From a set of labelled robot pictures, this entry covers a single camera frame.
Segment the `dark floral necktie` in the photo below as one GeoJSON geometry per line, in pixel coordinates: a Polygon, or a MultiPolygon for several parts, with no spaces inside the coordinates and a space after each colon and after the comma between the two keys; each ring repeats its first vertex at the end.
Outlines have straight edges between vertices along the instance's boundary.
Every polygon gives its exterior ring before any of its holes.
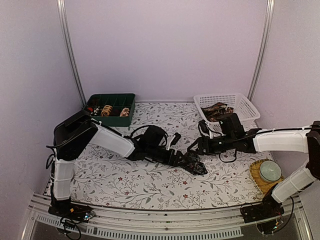
{"type": "Polygon", "coordinates": [[[200,157],[194,152],[186,152],[182,155],[178,166],[194,176],[206,175],[208,173],[200,157]]]}

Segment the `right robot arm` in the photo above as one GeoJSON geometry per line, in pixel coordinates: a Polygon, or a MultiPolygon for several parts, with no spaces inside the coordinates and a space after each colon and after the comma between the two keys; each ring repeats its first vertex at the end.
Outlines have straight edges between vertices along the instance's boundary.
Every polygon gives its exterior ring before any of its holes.
{"type": "Polygon", "coordinates": [[[264,130],[252,128],[245,131],[238,115],[228,113],[217,118],[222,135],[210,137],[208,128],[200,128],[206,135],[198,137],[188,152],[198,155],[216,155],[228,150],[255,154],[257,152],[301,152],[308,160],[288,178],[273,186],[263,197],[256,211],[269,218],[279,210],[287,198],[309,187],[320,178],[320,123],[314,121],[306,127],[264,130]]]}

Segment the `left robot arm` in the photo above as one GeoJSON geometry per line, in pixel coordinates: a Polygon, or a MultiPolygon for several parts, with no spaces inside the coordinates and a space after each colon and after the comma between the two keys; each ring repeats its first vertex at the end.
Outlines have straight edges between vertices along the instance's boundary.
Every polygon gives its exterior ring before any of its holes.
{"type": "Polygon", "coordinates": [[[71,203],[71,183],[75,163],[83,157],[90,147],[98,147],[130,161],[151,160],[163,165],[180,167],[182,153],[171,148],[180,135],[172,139],[160,127],[142,126],[143,133],[122,134],[95,120],[85,110],[80,110],[53,130],[51,205],[63,217],[74,213],[71,203]]]}

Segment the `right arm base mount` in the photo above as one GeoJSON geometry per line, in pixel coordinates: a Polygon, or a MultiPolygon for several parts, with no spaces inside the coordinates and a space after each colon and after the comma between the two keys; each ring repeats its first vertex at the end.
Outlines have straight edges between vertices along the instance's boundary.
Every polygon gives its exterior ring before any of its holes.
{"type": "Polygon", "coordinates": [[[270,221],[263,221],[256,225],[263,235],[272,235],[279,227],[284,209],[282,203],[261,201],[258,204],[244,203],[240,207],[240,213],[246,224],[272,218],[270,221]]]}

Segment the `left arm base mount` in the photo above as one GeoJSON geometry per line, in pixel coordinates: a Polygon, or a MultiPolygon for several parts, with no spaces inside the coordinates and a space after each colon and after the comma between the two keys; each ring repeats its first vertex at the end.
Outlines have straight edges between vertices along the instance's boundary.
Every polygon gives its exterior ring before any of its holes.
{"type": "Polygon", "coordinates": [[[66,235],[71,231],[76,231],[80,235],[80,224],[88,223],[96,216],[92,207],[71,203],[69,200],[62,203],[52,202],[48,213],[59,217],[59,223],[66,235]]]}

